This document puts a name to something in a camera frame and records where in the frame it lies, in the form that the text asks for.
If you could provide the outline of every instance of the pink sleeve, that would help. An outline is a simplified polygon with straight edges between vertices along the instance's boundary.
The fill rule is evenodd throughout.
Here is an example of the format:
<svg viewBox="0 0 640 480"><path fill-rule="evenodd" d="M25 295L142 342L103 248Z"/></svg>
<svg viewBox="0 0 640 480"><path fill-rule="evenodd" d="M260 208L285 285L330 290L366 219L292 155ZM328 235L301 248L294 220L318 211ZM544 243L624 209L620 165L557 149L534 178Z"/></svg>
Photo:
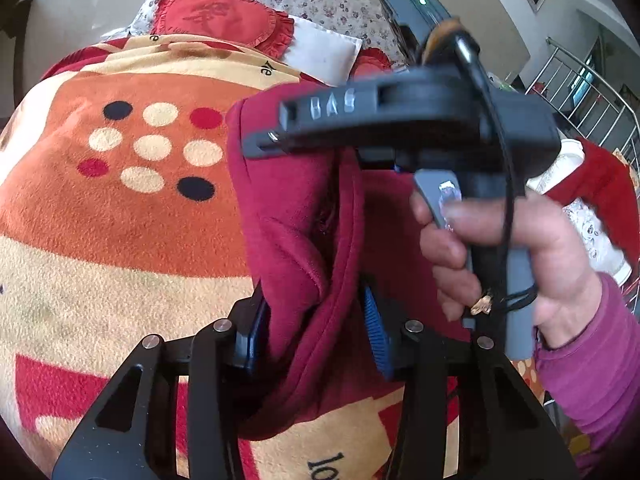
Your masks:
<svg viewBox="0 0 640 480"><path fill-rule="evenodd" d="M613 279L600 279L600 307L585 331L558 350L536 349L542 384L591 438L591 452L577 460L583 473L613 445L625 417L640 404L640 325Z"/></svg>

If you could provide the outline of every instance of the finger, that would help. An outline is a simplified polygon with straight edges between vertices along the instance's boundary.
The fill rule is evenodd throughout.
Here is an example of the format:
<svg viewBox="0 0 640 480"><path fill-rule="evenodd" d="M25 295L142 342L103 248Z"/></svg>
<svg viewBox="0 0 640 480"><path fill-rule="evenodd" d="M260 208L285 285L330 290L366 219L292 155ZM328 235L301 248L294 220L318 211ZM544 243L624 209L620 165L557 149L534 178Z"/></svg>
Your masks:
<svg viewBox="0 0 640 480"><path fill-rule="evenodd" d="M497 245L502 240L504 200L468 199L448 203L444 215L456 235L479 245ZM532 249L547 248L567 229L560 206L545 196L530 194L514 204L511 241Z"/></svg>
<svg viewBox="0 0 640 480"><path fill-rule="evenodd" d="M461 269L466 263L466 247L451 231L431 223L420 231L420 251L434 265Z"/></svg>
<svg viewBox="0 0 640 480"><path fill-rule="evenodd" d="M439 290L465 306L473 306L482 296L478 277L466 269L434 266L433 278Z"/></svg>
<svg viewBox="0 0 640 480"><path fill-rule="evenodd" d="M427 203L416 190L414 190L409 197L409 205L411 206L411 211L414 213L414 217L419 224L427 225L429 222L433 221L433 215L431 215L429 206L427 206Z"/></svg>
<svg viewBox="0 0 640 480"><path fill-rule="evenodd" d="M441 290L438 291L437 299L438 303L442 307L444 316L448 321L455 321L457 319L460 319L462 317L462 314L464 314L464 305L452 300Z"/></svg>

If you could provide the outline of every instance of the handle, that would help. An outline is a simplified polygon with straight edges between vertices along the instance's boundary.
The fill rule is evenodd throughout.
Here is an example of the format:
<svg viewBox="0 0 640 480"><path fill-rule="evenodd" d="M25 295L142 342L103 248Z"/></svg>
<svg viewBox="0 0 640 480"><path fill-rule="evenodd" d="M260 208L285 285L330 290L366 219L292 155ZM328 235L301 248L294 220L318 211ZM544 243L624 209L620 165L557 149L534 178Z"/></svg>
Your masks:
<svg viewBox="0 0 640 480"><path fill-rule="evenodd" d="M499 198L505 195L504 176L497 174L460 173L456 175L452 171L442 170L418 170L414 174L414 182L425 202L431 209L435 224L439 228L446 228L447 221L442 214L442 205L448 200L461 200L462 196L473 198ZM458 190L455 193L447 192L443 196L443 190L452 185ZM519 195L524 195L524 183L516 190ZM481 247L471 245L468 247L466 268L474 272L482 290L488 290L499 278L500 261L496 247ZM527 290L534 285L533 272L529 250L526 248L510 248L507 259L507 294L516 294ZM487 333L498 346L504 344L504 353L511 360L522 360L533 355L534 341L533 307L531 303L523 308L508 312L506 321L502 326L495 316L479 315L463 320L466 328Z"/></svg>

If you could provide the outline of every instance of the red pillow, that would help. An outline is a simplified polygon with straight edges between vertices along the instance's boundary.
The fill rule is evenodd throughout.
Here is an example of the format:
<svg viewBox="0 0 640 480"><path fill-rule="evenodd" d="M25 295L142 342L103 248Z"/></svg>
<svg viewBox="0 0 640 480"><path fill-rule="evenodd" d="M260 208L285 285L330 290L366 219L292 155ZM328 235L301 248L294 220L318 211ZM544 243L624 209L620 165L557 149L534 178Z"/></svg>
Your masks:
<svg viewBox="0 0 640 480"><path fill-rule="evenodd" d="M384 52L372 46L360 51L351 68L349 78L366 77L380 72L391 72L391 62Z"/></svg>
<svg viewBox="0 0 640 480"><path fill-rule="evenodd" d="M153 34L197 34L235 41L280 58L293 20L255 0L160 0Z"/></svg>

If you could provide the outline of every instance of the hand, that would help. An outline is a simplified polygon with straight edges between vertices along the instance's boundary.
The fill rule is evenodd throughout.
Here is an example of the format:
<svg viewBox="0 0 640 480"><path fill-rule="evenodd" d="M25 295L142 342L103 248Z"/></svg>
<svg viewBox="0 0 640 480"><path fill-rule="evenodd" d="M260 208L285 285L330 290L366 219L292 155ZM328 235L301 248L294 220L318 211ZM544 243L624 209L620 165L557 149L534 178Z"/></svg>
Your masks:
<svg viewBox="0 0 640 480"><path fill-rule="evenodd" d="M424 225L420 249L433 263L438 301L450 321L481 297L478 277L465 269L465 243L495 246L502 238L504 200L463 200L445 208L453 232L438 229L429 207L414 191L411 207ZM511 241L529 248L538 298L534 323L551 348L560 348L585 329L595 316L602 284L574 226L562 208L536 193L515 203Z"/></svg>

